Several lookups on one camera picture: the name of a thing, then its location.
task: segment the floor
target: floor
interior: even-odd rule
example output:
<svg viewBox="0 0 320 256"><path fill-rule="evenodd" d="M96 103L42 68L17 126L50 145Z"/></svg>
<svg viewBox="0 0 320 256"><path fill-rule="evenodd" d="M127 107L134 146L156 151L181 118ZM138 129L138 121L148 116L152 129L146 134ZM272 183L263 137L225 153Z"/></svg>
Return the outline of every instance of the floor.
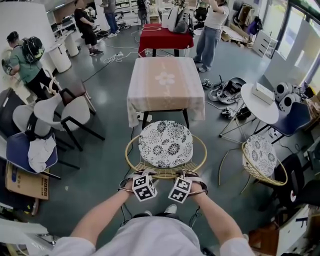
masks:
<svg viewBox="0 0 320 256"><path fill-rule="evenodd" d="M113 62L106 67L104 67L104 61L107 62L107 58L119 51L125 56L131 51L136 51L128 48L116 49L105 45L137 48L138 44L130 36L136 29L136 27L132 27L122 31L118 37L103 41L99 48L105 54L101 56L89 56L88 50L82 45L80 54L71 58L72 68L57 75L62 87L67 87L68 83L77 80L85 81L84 85L97 110L97 115L91 118L88 126L103 135L105 141L80 131L75 136L83 145L83 152L76 149L58 152L61 160L79 166L80 170L74 170L60 164L56 164L51 169L52 173L61 176L62 180L50 180L49 201L41 203L39 213L33 218L33 221L47 227L52 234L68 236L86 212L117 191L119 182L128 170L124 152L130 141L132 129L128 125L126 97L137 54L132 53L122 62ZM195 55L195 51L195 47L191 49L191 57ZM216 49L212 70L201 73L200 78L201 80L209 79L216 83L219 81L219 75L223 80L241 77L250 83L259 80L268 87L266 79L261 77L268 64L267 58L262 59L247 48L239 48L236 44L221 41ZM255 184L239 195L248 179L248 174L241 172L241 154L238 150L234 150L228 155L222 169L222 185L218 187L218 170L221 160L227 150L238 148L239 145L219 137L220 131L228 123L228 120L220 117L220 110L206 104L205 111L205 121L190 121L190 131L203 140L208 152L200 175L208 184L209 197L236 220L243 233L248 233L268 222L272 217L273 206L265 212L258 211L259 205L268 198L272 191L261 184ZM184 124L183 115L180 112L155 113L152 115L152 120L174 120ZM247 124L244 127L245 133L252 134L256 125L256 121ZM133 136L140 132L141 123L134 128ZM62 132L57 136L70 141ZM241 134L237 131L231 136L235 139L241 138ZM281 140L281 144L288 146L294 152L297 151L295 144L303 149L303 146L311 143L311 136L303 132ZM287 148L281 147L279 143L275 144L275 149L280 160L291 154ZM197 162L200 160L202 152L197 150L194 152L198 153L194 153L193 158ZM130 159L133 162L139 159L137 145L134 146ZM128 200L127 206L133 215L145 210L150 210L153 213L163 211L172 203L167 198L171 187L172 181L160 181L156 185L158 191L156 199L138 203L137 199L132 196ZM184 222L188 223L196 208L193 201L188 199L184 204L178 205L177 213ZM122 221L123 216L119 210L99 237L98 248L112 239ZM197 219L193 229L203 246L217 244L217 239L203 216Z"/></svg>

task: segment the white cloth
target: white cloth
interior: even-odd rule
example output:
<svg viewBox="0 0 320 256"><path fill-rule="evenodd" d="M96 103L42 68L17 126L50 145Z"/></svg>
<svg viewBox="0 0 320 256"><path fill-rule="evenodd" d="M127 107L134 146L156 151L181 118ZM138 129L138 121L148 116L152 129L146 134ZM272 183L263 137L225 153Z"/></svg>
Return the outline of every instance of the white cloth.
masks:
<svg viewBox="0 0 320 256"><path fill-rule="evenodd" d="M79 237L62 237L50 256L202 256L195 232L167 217L139 217L121 227L115 237L96 251ZM244 238L226 241L220 256L254 256Z"/></svg>
<svg viewBox="0 0 320 256"><path fill-rule="evenodd" d="M52 136L46 140L36 138L34 141L31 141L28 152L30 167L37 173L43 172L47 167L46 161L51 156L55 146L56 142Z"/></svg>
<svg viewBox="0 0 320 256"><path fill-rule="evenodd" d="M215 30L222 30L222 26L225 23L230 11L227 5L220 6L220 8L223 9L223 13L215 12L210 6L207 17L204 21L205 26Z"/></svg>

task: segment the floral cushion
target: floral cushion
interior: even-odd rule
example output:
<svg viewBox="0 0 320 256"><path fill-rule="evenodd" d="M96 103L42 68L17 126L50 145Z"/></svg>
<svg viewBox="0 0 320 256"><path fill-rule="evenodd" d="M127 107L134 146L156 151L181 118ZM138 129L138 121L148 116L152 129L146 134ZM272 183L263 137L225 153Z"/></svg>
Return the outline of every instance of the floral cushion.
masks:
<svg viewBox="0 0 320 256"><path fill-rule="evenodd" d="M244 153L249 158L254 167L267 177L274 173L277 165L275 148L272 144L260 135L252 135L246 141ZM250 166L243 156L243 165Z"/></svg>
<svg viewBox="0 0 320 256"><path fill-rule="evenodd" d="M149 164L172 168L188 162L193 155L191 132L174 121L157 121L143 129L139 136L139 150Z"/></svg>

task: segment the round white table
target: round white table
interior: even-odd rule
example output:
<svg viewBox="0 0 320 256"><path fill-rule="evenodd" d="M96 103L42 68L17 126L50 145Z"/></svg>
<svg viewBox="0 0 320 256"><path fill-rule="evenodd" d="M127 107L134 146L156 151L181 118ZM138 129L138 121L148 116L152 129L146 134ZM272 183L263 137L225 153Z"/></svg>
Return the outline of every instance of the round white table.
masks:
<svg viewBox="0 0 320 256"><path fill-rule="evenodd" d="M259 97L257 97L256 95L253 94L253 87L254 87L254 85L252 83L245 83L241 87L241 97L242 97L243 103L240 106L240 108L238 109L238 111L236 112L236 114L234 115L234 117L231 119L231 121L227 124L227 126L220 133L219 136L221 138L226 138L228 140L231 140L231 141L234 141L237 143L242 143L241 141L226 137L225 134L230 133L236 129L240 129L245 140L247 140L246 135L241 128L245 124L247 124L249 122L253 122L256 119L259 119L259 123L262 121L268 125L275 124L278 121L279 110L278 110L276 102L273 102L271 105L269 105L268 103L266 103L265 101L263 101L262 99L260 99ZM249 121L239 125L237 115L240 112L240 110L243 108L244 105L246 105L246 107L255 116L255 118L253 120L249 120ZM229 131L224 132L233 121L236 122L237 127L234 129L231 129Z"/></svg>
<svg viewBox="0 0 320 256"><path fill-rule="evenodd" d="M47 50L59 73L65 72L71 67L71 61L66 50L62 42L54 44Z"/></svg>

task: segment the blue chair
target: blue chair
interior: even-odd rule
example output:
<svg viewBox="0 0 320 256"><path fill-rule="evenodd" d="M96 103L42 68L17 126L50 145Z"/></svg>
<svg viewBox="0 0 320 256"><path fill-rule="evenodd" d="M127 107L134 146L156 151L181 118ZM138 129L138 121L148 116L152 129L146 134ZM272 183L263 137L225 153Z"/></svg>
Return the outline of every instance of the blue chair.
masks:
<svg viewBox="0 0 320 256"><path fill-rule="evenodd" d="M257 130L254 134L258 134L265 128L274 128L282 135L278 137L272 144L281 140L284 136L290 137L295 134L298 130L302 129L311 121L309 108L306 104L294 102L292 103L289 114L279 110L279 119L274 124L267 124L261 129Z"/></svg>
<svg viewBox="0 0 320 256"><path fill-rule="evenodd" d="M56 141L55 134L53 132L50 133L46 138L49 138L50 136L52 136L54 141ZM18 168L26 172L29 172L32 174L38 174L29 165L29 159L28 159L29 147L30 147L30 141L25 133L19 132L15 135L10 136L6 141L6 159L13 165L17 166ZM45 162L46 168L49 169L50 167L55 165L57 162L60 164L75 168L77 170L80 169L78 166L58 160L57 147L55 146L51 156ZM49 177L61 180L59 176L56 176L52 173L49 173L46 171L43 171L41 173Z"/></svg>

